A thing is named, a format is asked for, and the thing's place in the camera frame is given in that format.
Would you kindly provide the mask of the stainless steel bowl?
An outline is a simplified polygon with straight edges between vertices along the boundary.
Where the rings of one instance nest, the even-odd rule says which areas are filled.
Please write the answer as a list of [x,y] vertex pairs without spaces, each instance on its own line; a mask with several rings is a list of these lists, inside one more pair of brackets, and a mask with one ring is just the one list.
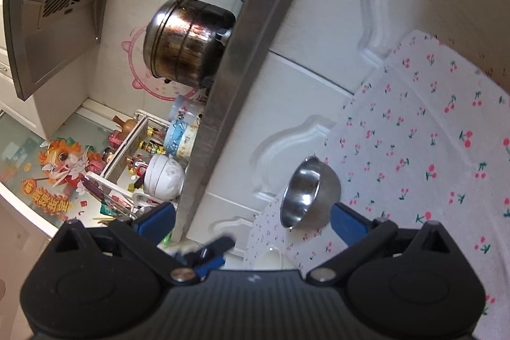
[[332,206],[340,201],[340,179],[316,156],[305,159],[284,190],[280,223],[284,229],[320,229],[329,223]]

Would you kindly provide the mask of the white utensil holder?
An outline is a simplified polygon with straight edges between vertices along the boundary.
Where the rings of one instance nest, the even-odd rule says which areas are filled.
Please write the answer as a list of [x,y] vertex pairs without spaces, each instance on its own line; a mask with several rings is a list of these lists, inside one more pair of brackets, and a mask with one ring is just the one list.
[[138,219],[162,202],[141,189],[129,191],[121,188],[94,172],[86,173],[81,183],[85,190],[114,213],[114,217]]

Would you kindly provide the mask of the blue patterned container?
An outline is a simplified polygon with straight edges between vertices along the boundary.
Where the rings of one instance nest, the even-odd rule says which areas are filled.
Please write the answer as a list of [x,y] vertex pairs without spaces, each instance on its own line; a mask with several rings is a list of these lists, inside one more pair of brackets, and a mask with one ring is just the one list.
[[164,149],[176,159],[188,161],[205,111],[205,105],[178,96],[170,110],[170,125],[164,138]]

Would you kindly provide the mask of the steel steamer pot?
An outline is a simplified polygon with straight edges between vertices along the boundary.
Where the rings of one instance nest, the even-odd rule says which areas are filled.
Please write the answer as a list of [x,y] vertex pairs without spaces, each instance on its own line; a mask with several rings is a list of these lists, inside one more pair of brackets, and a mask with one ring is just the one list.
[[155,78],[209,88],[232,35],[236,16],[200,0],[170,0],[154,14],[143,41],[143,61]]

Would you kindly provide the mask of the white spice rack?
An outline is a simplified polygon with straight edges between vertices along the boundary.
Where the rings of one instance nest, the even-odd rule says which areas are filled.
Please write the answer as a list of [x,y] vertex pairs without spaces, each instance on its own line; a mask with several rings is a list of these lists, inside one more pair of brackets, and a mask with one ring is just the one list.
[[135,113],[135,121],[135,127],[125,140],[121,142],[113,158],[106,164],[103,172],[100,174],[87,172],[85,177],[104,194],[109,195],[111,192],[115,192],[115,194],[121,196],[132,207],[160,204],[163,202],[162,200],[146,194],[142,188],[131,192],[127,189],[127,184],[118,184],[119,179],[128,180],[132,176],[137,179],[135,173],[128,172],[126,158],[142,152],[138,147],[141,141],[147,138],[156,140],[156,138],[148,136],[149,127],[154,127],[165,133],[170,126],[169,121],[142,110]]

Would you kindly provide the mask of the stacked white ceramic bowls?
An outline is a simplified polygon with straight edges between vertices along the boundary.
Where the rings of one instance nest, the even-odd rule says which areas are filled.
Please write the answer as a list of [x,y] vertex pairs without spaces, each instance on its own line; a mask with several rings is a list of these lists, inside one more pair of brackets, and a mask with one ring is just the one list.
[[184,180],[184,169],[173,157],[154,155],[145,172],[143,189],[153,198],[169,201],[180,196]]

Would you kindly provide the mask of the dragon window sticker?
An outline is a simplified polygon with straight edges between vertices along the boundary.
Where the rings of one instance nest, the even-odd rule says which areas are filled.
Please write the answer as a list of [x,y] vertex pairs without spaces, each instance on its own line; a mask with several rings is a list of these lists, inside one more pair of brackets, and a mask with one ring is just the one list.
[[22,193],[43,214],[66,221],[73,196],[86,193],[81,180],[89,172],[101,173],[106,163],[94,146],[82,146],[71,137],[57,137],[40,146],[41,177],[22,180]]

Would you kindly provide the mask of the cherry pattern tablecloth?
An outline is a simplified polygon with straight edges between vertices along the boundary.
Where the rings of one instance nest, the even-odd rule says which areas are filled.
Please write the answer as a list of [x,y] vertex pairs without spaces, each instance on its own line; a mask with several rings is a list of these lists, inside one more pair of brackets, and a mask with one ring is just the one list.
[[485,288],[479,339],[509,336],[509,96],[413,31],[342,108],[317,157],[340,200],[406,228],[441,222]]

